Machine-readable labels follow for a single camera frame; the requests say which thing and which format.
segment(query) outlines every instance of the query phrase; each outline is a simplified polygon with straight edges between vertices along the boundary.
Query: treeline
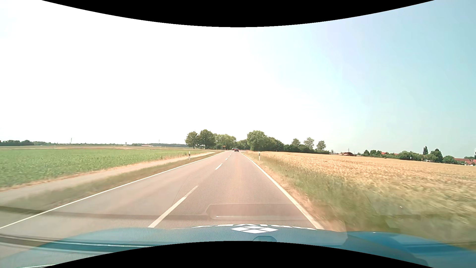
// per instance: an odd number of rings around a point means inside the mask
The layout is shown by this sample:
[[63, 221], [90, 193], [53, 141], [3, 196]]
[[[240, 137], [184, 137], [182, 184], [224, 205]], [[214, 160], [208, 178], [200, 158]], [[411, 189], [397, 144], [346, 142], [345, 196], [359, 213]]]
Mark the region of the treeline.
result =
[[234, 148], [237, 144], [237, 139], [228, 134], [217, 134], [210, 130], [204, 129], [197, 133], [192, 131], [187, 134], [185, 144], [189, 147], [200, 149], [219, 149], [225, 146], [226, 149]]
[[190, 147], [205, 149], [233, 149], [252, 150], [252, 151], [275, 151], [275, 152], [296, 152], [312, 154], [329, 154], [326, 151], [326, 143], [319, 141], [314, 149], [314, 139], [308, 137], [303, 143], [294, 139], [291, 144], [284, 144], [274, 137], [268, 137], [264, 132], [254, 130], [248, 133], [244, 140], [236, 141], [234, 136], [228, 134], [217, 134], [207, 129], [197, 133], [192, 131], [188, 133], [185, 143]]
[[0, 146], [31, 146], [35, 145], [33, 142], [29, 140], [24, 141], [14, 141], [14, 140], [7, 140], [7, 141], [0, 141]]
[[[446, 164], [456, 164], [456, 165], [464, 165], [464, 161], [457, 161], [451, 155], [446, 155], [443, 157], [443, 154], [439, 149], [435, 149], [428, 153], [428, 147], [423, 147], [423, 152], [421, 154], [415, 152], [408, 152], [402, 151], [398, 154], [388, 153], [379, 150], [365, 150], [363, 154], [357, 153], [357, 155], [362, 156], [370, 156], [370, 157], [383, 157], [383, 158], [395, 158], [400, 160], [410, 160], [410, 161], [429, 161], [429, 162], [436, 162], [436, 163], [446, 163]], [[474, 159], [473, 156], [465, 156], [465, 159]]]

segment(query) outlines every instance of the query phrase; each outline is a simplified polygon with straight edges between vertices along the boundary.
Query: overexposed sky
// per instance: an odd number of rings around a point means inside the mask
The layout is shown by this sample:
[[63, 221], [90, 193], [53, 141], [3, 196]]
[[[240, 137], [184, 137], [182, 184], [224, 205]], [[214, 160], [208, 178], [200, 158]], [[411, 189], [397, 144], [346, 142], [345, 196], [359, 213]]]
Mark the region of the overexposed sky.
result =
[[[472, 4], [461, 1], [451, 13], [451, 2], [436, 2], [345, 20], [237, 29], [2, 0], [0, 140], [184, 143], [188, 132], [206, 128], [238, 140], [262, 130], [286, 144], [311, 136], [335, 151], [421, 151], [427, 145], [444, 155], [472, 155], [476, 144], [462, 137], [475, 127], [444, 115], [457, 107], [475, 110], [466, 107], [467, 96], [455, 95], [452, 77], [461, 92], [474, 89], [474, 65], [450, 50], [474, 30], [451, 44], [438, 40], [451, 27], [474, 25], [465, 11]], [[434, 26], [451, 16], [466, 21]], [[442, 76], [426, 69], [457, 60], [465, 72], [453, 68]], [[439, 108], [423, 108], [431, 106], [424, 100]]]

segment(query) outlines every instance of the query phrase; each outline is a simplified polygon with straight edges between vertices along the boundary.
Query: road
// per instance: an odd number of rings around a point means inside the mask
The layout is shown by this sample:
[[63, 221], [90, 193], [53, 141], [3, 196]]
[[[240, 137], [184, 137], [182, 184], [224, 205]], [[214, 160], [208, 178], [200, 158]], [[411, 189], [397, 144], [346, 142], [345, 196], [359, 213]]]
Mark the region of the road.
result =
[[[0, 234], [60, 239], [119, 227], [274, 224], [316, 228], [272, 179], [234, 151], [25, 219], [29, 216], [16, 223], [2, 222]], [[0, 246], [0, 258], [22, 250]]]

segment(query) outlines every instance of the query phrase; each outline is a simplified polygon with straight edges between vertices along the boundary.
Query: building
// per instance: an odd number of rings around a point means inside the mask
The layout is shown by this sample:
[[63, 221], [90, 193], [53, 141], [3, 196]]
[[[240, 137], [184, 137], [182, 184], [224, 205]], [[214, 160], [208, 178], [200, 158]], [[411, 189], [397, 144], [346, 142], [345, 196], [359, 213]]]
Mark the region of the building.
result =
[[455, 158], [455, 161], [464, 162], [465, 165], [476, 165], [474, 160], [466, 159], [466, 158]]

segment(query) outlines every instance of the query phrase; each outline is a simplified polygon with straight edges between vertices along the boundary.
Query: blue car hood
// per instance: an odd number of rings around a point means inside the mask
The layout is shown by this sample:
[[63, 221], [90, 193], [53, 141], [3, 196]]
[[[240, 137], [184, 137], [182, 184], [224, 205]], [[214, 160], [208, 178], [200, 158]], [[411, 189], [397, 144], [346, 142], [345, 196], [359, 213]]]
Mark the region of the blue car hood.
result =
[[472, 267], [476, 252], [421, 237], [383, 232], [334, 232], [254, 224], [179, 229], [118, 228], [50, 241], [0, 260], [0, 267], [31, 267], [143, 247], [211, 241], [297, 243], [363, 252], [430, 267]]

